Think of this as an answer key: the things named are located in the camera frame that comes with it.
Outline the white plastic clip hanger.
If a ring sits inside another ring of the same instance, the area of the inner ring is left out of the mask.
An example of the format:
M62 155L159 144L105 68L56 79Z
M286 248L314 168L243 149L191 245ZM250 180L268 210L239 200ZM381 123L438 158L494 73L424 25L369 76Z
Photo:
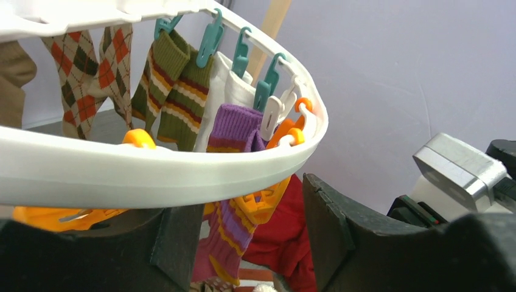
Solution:
M221 11L240 30L248 21L215 1L2 1L1 40L49 37L162 16ZM188 206L252 193L299 170L329 125L309 71L256 27L249 39L283 53L286 72L313 105L302 110L305 142L285 136L271 150L244 154L178 152L103 144L1 128L1 204L98 209Z

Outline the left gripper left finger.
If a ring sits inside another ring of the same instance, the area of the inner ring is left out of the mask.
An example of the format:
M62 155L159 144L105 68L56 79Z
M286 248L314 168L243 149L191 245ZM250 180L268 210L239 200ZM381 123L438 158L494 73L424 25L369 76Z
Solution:
M134 209L87 231L3 219L1 290L188 291L203 209Z

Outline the maroon purple orange striped sock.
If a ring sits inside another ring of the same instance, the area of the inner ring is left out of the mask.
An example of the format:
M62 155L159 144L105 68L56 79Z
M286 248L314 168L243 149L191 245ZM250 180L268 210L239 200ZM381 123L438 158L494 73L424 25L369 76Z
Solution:
M260 136L263 114L244 106L224 103L216 114L207 152L245 153L262 151L266 144ZM243 254L253 237L252 223L233 200L207 203L204 221L209 235L198 242L192 281L212 279L220 285L238 285Z

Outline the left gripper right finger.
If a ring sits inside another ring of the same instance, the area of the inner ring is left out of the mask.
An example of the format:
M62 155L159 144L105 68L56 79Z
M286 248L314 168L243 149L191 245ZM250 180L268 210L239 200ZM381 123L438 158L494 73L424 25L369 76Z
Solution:
M514 291L515 215L410 225L302 180L318 291Z

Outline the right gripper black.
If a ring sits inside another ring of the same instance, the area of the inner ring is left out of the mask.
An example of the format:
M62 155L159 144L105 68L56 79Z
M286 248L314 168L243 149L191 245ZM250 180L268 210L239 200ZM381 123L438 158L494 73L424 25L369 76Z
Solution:
M503 163L515 181L515 141L506 139L493 140L484 153ZM509 213L472 212L466 210L455 200L420 176L414 190L409 195L402 195L394 200L388 216L415 226L437 226L448 223L467 213Z

